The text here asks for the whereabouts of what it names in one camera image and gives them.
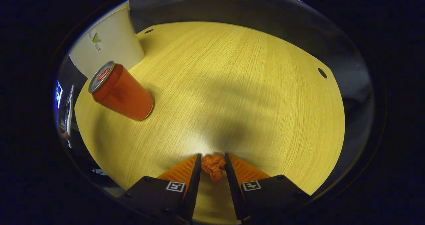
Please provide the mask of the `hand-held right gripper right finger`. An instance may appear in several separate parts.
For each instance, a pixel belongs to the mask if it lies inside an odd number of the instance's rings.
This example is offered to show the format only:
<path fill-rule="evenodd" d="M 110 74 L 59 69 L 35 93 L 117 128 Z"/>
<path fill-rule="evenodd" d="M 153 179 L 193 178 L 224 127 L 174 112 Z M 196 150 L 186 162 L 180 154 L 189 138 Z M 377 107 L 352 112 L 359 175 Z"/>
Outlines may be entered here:
<path fill-rule="evenodd" d="M 284 223 L 311 201 L 284 175 L 267 175 L 231 153 L 224 158 L 236 217 L 242 223 Z"/>

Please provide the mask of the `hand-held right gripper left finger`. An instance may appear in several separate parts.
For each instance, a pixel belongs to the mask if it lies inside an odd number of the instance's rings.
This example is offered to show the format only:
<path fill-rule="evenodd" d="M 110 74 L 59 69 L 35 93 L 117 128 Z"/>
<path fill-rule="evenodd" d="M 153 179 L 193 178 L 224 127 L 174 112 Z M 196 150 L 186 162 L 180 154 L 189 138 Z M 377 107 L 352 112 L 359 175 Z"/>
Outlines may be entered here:
<path fill-rule="evenodd" d="M 144 176 L 118 202 L 150 224 L 189 224 L 196 205 L 201 154 L 195 154 L 158 177 Z"/>

